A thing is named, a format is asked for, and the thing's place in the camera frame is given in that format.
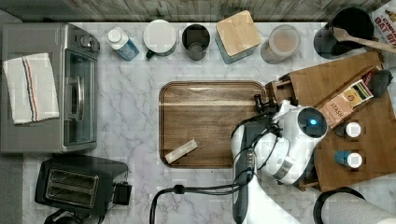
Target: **pot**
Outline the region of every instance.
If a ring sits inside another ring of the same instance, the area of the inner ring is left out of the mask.
[[[154,54],[168,56],[176,49],[176,31],[168,21],[156,20],[148,24],[143,33],[143,40],[148,52],[146,58]]]
[[[333,27],[345,29],[350,35],[362,39],[371,40],[374,36],[373,23],[365,11],[356,7],[345,8],[315,34],[315,51],[325,59],[336,59],[344,53],[363,47],[351,41],[339,42],[334,37]]]

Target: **toaster oven handle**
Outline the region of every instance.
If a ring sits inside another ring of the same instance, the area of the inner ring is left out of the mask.
[[[84,78],[77,77],[76,121],[84,119]]]

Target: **cup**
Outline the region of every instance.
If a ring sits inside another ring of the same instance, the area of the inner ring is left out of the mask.
[[[348,124],[342,123],[334,129],[335,133],[341,137],[349,136],[356,138],[361,134],[361,126],[357,122],[350,122]]]
[[[337,163],[354,169],[359,168],[363,162],[361,154],[349,150],[336,151],[334,159]]]
[[[183,31],[183,46],[195,61],[203,59],[210,42],[210,34],[203,25],[193,24]]]
[[[280,25],[262,44],[262,59],[271,64],[280,63],[297,51],[300,42],[300,34],[296,28],[290,25]]]
[[[152,21],[143,33],[143,41],[148,47],[147,59],[150,59],[154,54],[168,56],[175,51],[177,46],[175,28],[168,21]]]
[[[345,29],[352,36],[368,40],[374,35],[373,23],[365,11],[356,7],[345,8],[315,34],[315,51],[325,59],[335,59],[353,49],[363,47],[351,41],[339,42],[334,37],[333,27]]]

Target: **jar lid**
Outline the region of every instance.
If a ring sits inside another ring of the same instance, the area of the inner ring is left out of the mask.
[[[363,163],[363,158],[361,157],[361,155],[359,153],[353,152],[353,153],[349,154],[346,161],[350,167],[358,168]]]
[[[258,46],[262,38],[250,13],[242,11],[216,24],[219,37],[227,54],[235,54]]]
[[[121,32],[117,29],[112,29],[110,32],[107,34],[108,40],[117,43],[121,40]]]
[[[279,56],[288,57],[300,47],[300,34],[290,25],[280,25],[270,34],[271,50]]]
[[[346,126],[346,134],[350,137],[357,137],[361,134],[361,126],[357,122],[350,122]]]

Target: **toaster oven door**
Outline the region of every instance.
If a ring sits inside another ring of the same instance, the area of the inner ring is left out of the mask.
[[[95,142],[96,60],[67,49],[64,66],[64,146]]]

